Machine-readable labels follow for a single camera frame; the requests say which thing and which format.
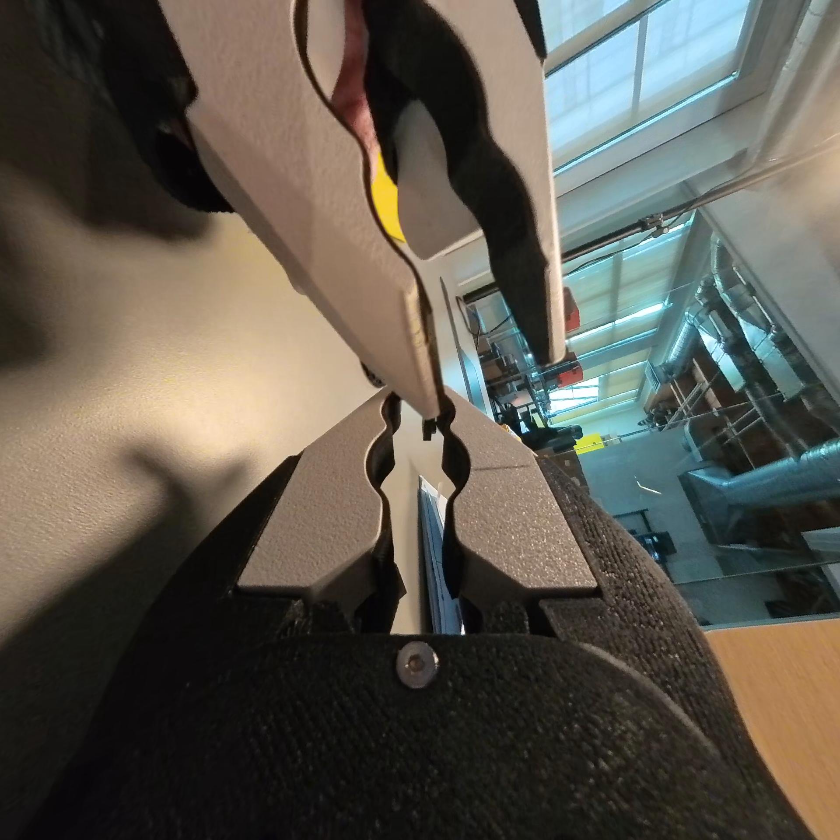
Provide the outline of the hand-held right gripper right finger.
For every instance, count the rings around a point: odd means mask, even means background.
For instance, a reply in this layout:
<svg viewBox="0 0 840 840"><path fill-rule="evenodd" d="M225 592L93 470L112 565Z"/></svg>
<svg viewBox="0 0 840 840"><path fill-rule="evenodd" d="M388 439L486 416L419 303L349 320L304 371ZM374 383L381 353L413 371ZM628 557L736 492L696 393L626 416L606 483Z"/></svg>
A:
<svg viewBox="0 0 840 840"><path fill-rule="evenodd" d="M470 621L500 608L599 593L589 559L535 454L464 397L444 390L438 429L454 491L444 525L450 593Z"/></svg>

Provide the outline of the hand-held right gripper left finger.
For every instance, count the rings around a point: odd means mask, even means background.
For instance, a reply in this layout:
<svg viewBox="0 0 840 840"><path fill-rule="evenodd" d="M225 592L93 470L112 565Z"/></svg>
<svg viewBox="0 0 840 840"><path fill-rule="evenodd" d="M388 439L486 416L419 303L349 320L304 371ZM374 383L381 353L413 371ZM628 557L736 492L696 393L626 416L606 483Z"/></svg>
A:
<svg viewBox="0 0 840 840"><path fill-rule="evenodd" d="M338 604L392 621L403 596L382 484L401 401L380 390L301 453L238 578L239 590Z"/></svg>

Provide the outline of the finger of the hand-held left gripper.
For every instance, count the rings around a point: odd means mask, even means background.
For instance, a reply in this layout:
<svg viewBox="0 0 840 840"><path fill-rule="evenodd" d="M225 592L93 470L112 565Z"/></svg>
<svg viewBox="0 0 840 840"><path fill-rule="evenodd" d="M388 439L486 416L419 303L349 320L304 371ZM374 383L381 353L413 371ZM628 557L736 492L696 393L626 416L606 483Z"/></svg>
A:
<svg viewBox="0 0 840 840"><path fill-rule="evenodd" d="M539 364L565 355L560 238L536 2L363 2L366 81L398 219L420 260L482 233Z"/></svg>
<svg viewBox="0 0 840 840"><path fill-rule="evenodd" d="M424 419L441 414L422 281L330 101L344 2L160 5L196 87L185 117L211 181L360 360Z"/></svg>

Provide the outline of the yellow plastic bin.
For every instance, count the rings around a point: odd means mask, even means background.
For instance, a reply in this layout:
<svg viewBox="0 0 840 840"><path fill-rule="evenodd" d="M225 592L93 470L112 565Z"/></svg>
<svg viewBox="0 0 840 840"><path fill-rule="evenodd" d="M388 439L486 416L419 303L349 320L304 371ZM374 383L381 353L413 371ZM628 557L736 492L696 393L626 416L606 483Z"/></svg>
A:
<svg viewBox="0 0 840 840"><path fill-rule="evenodd" d="M384 231L397 244L404 245L406 239L400 225L397 186L386 171L381 152L378 153L372 170L371 199Z"/></svg>

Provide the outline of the person's left hand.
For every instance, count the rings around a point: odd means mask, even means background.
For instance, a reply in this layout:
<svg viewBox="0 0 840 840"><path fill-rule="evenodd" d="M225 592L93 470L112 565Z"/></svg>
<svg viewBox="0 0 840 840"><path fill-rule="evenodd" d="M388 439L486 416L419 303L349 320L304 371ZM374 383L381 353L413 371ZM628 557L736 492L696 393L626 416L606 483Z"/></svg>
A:
<svg viewBox="0 0 840 840"><path fill-rule="evenodd" d="M364 86L369 35L362 1L345 1L343 12L343 58L331 103L343 123L361 143L371 166L371 176L375 177L381 147Z"/></svg>

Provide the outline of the open instruction booklet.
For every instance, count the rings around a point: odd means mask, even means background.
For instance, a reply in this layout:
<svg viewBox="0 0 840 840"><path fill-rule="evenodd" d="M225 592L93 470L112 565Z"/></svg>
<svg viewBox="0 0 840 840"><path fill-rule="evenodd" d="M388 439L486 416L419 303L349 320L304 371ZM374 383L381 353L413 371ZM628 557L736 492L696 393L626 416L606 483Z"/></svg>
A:
<svg viewBox="0 0 840 840"><path fill-rule="evenodd" d="M459 602L448 589L444 568L445 521L448 499L425 477L418 478L417 513L424 606L431 631L464 635Z"/></svg>

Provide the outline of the black office chair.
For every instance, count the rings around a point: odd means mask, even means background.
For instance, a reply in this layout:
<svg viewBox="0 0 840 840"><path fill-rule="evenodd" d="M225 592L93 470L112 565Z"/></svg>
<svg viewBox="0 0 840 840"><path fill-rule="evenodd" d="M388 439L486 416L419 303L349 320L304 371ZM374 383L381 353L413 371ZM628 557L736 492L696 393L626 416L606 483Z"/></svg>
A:
<svg viewBox="0 0 840 840"><path fill-rule="evenodd" d="M504 423L533 452L549 450L563 453L572 450L583 438L581 426L546 427L537 423L529 412L520 413L515 406L503 407L500 422Z"/></svg>

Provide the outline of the large paned window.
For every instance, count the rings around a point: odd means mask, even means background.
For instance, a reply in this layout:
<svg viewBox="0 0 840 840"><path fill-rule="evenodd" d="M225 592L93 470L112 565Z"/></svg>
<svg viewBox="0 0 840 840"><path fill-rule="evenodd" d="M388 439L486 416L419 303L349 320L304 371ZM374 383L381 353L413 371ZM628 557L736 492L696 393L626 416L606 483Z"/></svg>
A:
<svg viewBox="0 0 840 840"><path fill-rule="evenodd" d="M761 98L807 4L539 2L554 175L584 183Z"/></svg>
<svg viewBox="0 0 840 840"><path fill-rule="evenodd" d="M580 309L581 326L565 333L566 347L581 363L584 380L556 392L562 411L546 427L582 423L636 402L657 333L676 299L695 215L676 219L658 238L636 235L571 263L565 286Z"/></svg>

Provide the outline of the black light stand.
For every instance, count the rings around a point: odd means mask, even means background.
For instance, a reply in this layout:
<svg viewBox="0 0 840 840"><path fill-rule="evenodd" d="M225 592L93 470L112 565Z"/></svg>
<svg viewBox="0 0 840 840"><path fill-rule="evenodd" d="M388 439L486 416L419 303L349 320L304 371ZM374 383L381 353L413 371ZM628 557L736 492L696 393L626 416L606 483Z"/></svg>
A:
<svg viewBox="0 0 840 840"><path fill-rule="evenodd" d="M711 205L725 197L740 193L750 187L758 186L801 165L810 164L825 154L831 154L838 150L838 144L839 133L834 133L806 151L787 155L776 162L760 167L756 171L750 171L747 174L731 178L697 196L693 196L687 201L668 207L662 212L651 213L640 217L631 224L616 228L600 237L590 239L575 248L565 250L561 256L561 265L562 267L566 267L569 263L573 263L576 260L594 254L596 251L601 251L607 246L620 243L636 235L645 235L649 238L658 238L665 235L674 226L676 219L692 214L702 207Z"/></svg>

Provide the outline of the metal shelf rack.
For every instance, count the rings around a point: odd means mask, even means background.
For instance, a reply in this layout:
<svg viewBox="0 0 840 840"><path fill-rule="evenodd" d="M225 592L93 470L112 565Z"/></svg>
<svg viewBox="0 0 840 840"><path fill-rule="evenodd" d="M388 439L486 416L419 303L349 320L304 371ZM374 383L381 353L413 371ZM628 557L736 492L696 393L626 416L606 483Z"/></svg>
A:
<svg viewBox="0 0 840 840"><path fill-rule="evenodd" d="M548 426L562 411L555 394L564 388L551 387L545 375L555 371L571 350L560 362L539 364L494 283L470 292L463 304L494 414L500 418L503 407L515 406Z"/></svg>

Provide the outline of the silver ventilation duct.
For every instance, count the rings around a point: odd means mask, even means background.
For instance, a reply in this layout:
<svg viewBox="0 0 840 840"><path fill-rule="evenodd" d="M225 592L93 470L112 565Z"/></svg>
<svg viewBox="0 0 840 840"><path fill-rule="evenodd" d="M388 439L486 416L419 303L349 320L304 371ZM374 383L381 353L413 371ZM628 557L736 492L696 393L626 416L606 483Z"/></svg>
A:
<svg viewBox="0 0 840 840"><path fill-rule="evenodd" d="M687 373L708 339L740 378L749 415L781 447L783 458L734 475L696 470L688 488L714 526L731 529L743 511L838 499L838 402L791 337L772 320L718 236L708 273L684 312L659 366L659 384Z"/></svg>

